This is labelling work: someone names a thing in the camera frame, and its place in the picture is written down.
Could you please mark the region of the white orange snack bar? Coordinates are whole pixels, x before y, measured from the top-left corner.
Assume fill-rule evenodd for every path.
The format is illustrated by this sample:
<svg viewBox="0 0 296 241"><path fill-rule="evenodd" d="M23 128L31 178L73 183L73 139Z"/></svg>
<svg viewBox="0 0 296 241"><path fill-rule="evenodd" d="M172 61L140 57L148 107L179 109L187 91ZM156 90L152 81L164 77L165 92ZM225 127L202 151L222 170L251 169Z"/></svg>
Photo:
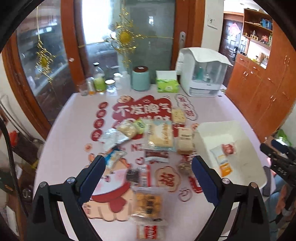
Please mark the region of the white orange snack bar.
<svg viewBox="0 0 296 241"><path fill-rule="evenodd" d="M232 172L231 165L227 158L227 148L225 145L219 145L210 150L216 162L219 165L221 176L226 177Z"/></svg>

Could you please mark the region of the brown nut candy packet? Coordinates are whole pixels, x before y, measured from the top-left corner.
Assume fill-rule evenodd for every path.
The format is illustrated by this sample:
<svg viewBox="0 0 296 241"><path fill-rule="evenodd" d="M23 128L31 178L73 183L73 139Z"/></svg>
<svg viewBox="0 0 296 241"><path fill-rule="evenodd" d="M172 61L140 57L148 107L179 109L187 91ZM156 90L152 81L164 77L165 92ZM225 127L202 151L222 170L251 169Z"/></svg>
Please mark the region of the brown nut candy packet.
<svg viewBox="0 0 296 241"><path fill-rule="evenodd" d="M180 162L177 165L178 171L181 173L183 176L192 176L193 171L192 171L192 164L190 162Z"/></svg>

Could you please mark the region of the beige sandwich biscuit packet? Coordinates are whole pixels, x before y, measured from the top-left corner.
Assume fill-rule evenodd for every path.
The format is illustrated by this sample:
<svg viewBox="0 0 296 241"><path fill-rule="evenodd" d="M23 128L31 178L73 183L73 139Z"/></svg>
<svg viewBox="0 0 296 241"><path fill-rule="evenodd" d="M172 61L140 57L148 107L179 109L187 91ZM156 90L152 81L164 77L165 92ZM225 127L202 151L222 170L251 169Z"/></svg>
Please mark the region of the beige sandwich biscuit packet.
<svg viewBox="0 0 296 241"><path fill-rule="evenodd" d="M190 128L178 127L177 152L189 154L194 150L193 132Z"/></svg>

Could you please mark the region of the blue white biscuit packet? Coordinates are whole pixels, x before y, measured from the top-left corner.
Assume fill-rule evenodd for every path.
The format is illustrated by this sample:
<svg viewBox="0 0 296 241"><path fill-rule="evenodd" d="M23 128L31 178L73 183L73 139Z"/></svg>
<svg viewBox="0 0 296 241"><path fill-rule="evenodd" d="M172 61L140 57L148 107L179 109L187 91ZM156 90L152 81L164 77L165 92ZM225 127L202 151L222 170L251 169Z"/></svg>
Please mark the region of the blue white biscuit packet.
<svg viewBox="0 0 296 241"><path fill-rule="evenodd" d="M118 160L123 158L127 152L122 150L112 150L107 156L105 157L106 167L112 169L113 166L116 164Z"/></svg>

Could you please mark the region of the dark chocolate cookie packet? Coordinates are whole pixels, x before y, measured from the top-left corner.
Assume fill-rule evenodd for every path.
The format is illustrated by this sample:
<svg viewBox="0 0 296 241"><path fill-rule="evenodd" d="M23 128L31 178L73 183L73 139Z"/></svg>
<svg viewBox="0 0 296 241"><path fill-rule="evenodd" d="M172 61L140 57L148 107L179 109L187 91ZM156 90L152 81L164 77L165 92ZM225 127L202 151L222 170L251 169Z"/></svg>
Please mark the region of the dark chocolate cookie packet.
<svg viewBox="0 0 296 241"><path fill-rule="evenodd" d="M132 183L140 183L140 169L128 169L127 173L126 173L126 180L128 182L132 182Z"/></svg>

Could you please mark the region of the red white wafer packet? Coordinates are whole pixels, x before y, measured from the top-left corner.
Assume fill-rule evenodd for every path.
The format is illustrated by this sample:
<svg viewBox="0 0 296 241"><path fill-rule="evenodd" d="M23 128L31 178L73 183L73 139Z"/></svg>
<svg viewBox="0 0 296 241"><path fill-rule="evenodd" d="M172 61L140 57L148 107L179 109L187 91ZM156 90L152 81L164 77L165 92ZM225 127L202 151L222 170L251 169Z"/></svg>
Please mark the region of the red white wafer packet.
<svg viewBox="0 0 296 241"><path fill-rule="evenodd" d="M166 234L166 227L160 225L137 225L138 240L163 240Z"/></svg>

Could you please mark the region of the fried snack clear bag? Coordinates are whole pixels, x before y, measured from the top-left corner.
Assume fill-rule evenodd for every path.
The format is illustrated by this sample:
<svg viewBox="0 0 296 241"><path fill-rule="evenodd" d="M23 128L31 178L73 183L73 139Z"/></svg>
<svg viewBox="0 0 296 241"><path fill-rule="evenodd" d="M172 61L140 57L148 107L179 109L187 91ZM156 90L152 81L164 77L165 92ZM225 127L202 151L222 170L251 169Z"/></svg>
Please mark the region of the fried snack clear bag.
<svg viewBox="0 0 296 241"><path fill-rule="evenodd" d="M167 190L161 187L137 187L133 190L131 219L140 225L166 223Z"/></svg>

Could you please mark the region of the square soda cracker packet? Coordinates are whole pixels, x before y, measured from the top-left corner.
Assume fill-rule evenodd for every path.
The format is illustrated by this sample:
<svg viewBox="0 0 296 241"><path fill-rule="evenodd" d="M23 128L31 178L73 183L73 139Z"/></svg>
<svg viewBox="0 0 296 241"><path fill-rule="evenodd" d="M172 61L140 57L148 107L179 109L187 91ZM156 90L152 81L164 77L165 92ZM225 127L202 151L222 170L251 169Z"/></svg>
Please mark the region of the square soda cracker packet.
<svg viewBox="0 0 296 241"><path fill-rule="evenodd" d="M171 119L175 124L184 125L186 123L186 115L184 111L180 108L172 108L171 109Z"/></svg>

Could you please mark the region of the silver foil snack packet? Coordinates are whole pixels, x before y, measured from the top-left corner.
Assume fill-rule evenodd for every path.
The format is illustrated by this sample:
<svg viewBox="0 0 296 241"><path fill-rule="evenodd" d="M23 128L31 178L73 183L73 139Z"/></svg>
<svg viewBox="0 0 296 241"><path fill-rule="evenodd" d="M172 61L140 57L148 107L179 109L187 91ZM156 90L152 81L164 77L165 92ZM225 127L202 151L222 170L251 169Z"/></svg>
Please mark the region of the silver foil snack packet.
<svg viewBox="0 0 296 241"><path fill-rule="evenodd" d="M103 144L103 149L105 152L128 140L128 136L115 128L108 129L99 139L99 141Z"/></svg>

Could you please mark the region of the dark red snack packet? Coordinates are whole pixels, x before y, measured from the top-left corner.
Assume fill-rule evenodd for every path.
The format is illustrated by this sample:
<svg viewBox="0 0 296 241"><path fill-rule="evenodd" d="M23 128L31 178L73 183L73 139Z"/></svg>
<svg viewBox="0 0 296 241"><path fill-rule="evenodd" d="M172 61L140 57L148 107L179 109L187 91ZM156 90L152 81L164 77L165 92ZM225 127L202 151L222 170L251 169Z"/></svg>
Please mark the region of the dark red snack packet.
<svg viewBox="0 0 296 241"><path fill-rule="evenodd" d="M169 162L169 154L167 151L146 150L144 153L145 162Z"/></svg>

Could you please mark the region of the large yellow cake packet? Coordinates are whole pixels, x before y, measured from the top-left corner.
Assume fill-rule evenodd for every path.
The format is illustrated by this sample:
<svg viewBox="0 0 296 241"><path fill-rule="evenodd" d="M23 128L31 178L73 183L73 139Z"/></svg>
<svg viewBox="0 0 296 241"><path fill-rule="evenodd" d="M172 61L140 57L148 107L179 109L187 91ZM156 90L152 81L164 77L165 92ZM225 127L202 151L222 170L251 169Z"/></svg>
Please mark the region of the large yellow cake packet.
<svg viewBox="0 0 296 241"><path fill-rule="evenodd" d="M170 120L145 120L142 147L152 151L175 151L173 124Z"/></svg>

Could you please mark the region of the yellow cracker packet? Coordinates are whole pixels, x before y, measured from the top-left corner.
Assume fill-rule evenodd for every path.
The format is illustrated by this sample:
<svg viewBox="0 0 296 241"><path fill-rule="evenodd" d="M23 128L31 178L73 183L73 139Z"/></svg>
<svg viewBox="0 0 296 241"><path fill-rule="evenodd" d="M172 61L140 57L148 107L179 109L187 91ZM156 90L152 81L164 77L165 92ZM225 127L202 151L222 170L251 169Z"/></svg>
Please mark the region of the yellow cracker packet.
<svg viewBox="0 0 296 241"><path fill-rule="evenodd" d="M121 122L116 129L126 135L129 139L134 138L138 134L137 127L129 120Z"/></svg>

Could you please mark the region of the green small snack packet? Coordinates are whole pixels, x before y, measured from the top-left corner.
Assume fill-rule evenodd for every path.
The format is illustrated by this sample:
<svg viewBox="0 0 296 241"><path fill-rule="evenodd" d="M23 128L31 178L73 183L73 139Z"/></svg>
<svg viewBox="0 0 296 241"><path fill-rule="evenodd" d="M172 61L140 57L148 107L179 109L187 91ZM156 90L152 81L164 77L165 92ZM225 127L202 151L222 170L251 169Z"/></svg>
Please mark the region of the green small snack packet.
<svg viewBox="0 0 296 241"><path fill-rule="evenodd" d="M135 125L138 134L142 135L145 132L147 125L145 120L139 118L138 120L134 121L133 124Z"/></svg>

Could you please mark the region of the pink printed tablecloth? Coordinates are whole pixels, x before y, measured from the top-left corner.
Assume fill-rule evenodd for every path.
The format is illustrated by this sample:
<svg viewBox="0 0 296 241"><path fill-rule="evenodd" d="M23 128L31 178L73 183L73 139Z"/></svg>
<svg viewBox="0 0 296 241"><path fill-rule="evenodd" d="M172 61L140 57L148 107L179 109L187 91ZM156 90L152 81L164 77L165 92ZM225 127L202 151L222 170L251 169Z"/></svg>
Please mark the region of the pink printed tablecloth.
<svg viewBox="0 0 296 241"><path fill-rule="evenodd" d="M267 178L263 170L266 156L259 150L259 140L240 111L223 93L215 97L189 97L183 91L159 93L155 87L147 92L120 90L114 93L81 96L74 94L59 113L47 137L38 164L35 183L63 183L75 177L97 155L104 153L100 137L124 119L170 118L169 109L181 107L186 112L186 127L202 126L207 150L222 143L242 146L231 156L235 184L255 182L263 187ZM125 156L107 169L95 191L84 204L86 215L103 240L136 240L137 226L130 219L132 186L125 179L129 168L145 164L143 137L121 145ZM246 159L239 159L243 152ZM150 161L151 185L166 191L164 217L168 222L165 240L194 240L214 206L204 196L197 179L180 172L178 166L189 156L170 152L169 161Z"/></svg>

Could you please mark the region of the white desktop cup cabinet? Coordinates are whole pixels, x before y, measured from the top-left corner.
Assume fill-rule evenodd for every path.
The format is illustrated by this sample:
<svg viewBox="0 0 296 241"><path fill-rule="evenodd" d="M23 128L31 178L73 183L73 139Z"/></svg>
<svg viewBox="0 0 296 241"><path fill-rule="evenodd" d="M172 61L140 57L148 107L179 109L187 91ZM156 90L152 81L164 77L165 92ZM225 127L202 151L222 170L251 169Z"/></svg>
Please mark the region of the white desktop cup cabinet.
<svg viewBox="0 0 296 241"><path fill-rule="evenodd" d="M190 97L215 97L224 82L228 58L208 48L189 47L179 51L175 70L180 85Z"/></svg>

